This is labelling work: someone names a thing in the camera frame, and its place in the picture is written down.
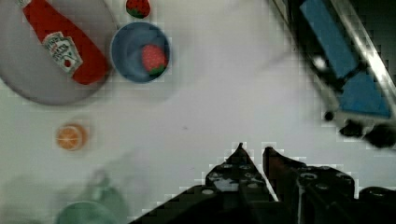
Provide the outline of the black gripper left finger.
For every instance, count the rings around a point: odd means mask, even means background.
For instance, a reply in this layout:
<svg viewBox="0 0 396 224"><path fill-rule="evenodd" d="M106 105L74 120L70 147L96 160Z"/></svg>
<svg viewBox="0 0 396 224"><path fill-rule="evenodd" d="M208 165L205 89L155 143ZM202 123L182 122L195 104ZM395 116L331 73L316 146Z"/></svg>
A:
<svg viewBox="0 0 396 224"><path fill-rule="evenodd" d="M279 224L277 203L242 145L205 177L129 224Z"/></svg>

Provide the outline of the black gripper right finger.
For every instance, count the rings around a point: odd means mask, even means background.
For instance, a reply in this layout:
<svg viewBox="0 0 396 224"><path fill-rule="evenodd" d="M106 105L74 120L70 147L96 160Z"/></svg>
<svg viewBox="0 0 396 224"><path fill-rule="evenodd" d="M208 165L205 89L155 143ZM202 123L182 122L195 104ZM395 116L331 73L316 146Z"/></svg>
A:
<svg viewBox="0 0 396 224"><path fill-rule="evenodd" d="M262 161L271 187L296 224L396 224L393 189L356 191L351 175L327 165L307 165L272 147L264 150Z"/></svg>

